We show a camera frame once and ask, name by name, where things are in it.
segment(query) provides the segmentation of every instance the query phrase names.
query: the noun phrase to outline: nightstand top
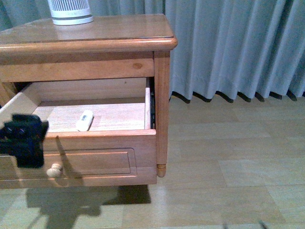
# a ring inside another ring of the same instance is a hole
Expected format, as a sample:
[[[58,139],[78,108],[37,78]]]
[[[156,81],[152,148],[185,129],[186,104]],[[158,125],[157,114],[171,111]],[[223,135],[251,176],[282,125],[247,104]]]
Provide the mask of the nightstand top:
[[[41,19],[0,32],[0,55],[171,50],[177,45],[163,14],[94,17],[81,24]]]

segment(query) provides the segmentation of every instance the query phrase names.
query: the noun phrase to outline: usb drive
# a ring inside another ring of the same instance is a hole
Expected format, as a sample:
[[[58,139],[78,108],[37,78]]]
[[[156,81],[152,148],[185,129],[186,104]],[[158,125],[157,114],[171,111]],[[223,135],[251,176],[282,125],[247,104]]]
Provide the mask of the usb drive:
[[[76,122],[76,128],[78,131],[88,131],[93,120],[93,112],[85,110],[80,119]]]

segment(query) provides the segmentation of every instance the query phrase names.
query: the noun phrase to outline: open drawer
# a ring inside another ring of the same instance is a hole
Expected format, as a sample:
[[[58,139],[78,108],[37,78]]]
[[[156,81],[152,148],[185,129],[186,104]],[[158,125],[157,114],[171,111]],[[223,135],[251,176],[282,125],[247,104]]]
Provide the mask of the open drawer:
[[[49,121],[42,168],[18,168],[12,156],[0,156],[0,187],[67,187],[156,183],[156,131],[151,129],[151,94],[146,78],[35,82],[0,110],[36,114]],[[89,131],[76,122],[92,110]],[[59,178],[46,170],[62,165]]]

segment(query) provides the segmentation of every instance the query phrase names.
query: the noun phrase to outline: wooden leg foot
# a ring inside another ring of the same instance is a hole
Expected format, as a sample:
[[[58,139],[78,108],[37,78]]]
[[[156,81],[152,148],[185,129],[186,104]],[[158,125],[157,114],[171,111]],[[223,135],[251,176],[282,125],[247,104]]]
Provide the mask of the wooden leg foot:
[[[157,176],[164,177],[166,173],[166,164],[164,165],[157,165]]]

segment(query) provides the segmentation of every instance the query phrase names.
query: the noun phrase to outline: white container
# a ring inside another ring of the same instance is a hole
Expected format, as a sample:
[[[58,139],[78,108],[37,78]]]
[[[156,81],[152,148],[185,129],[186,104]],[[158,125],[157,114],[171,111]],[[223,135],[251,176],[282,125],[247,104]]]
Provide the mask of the white container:
[[[88,0],[48,0],[55,25],[77,25],[93,21]]]

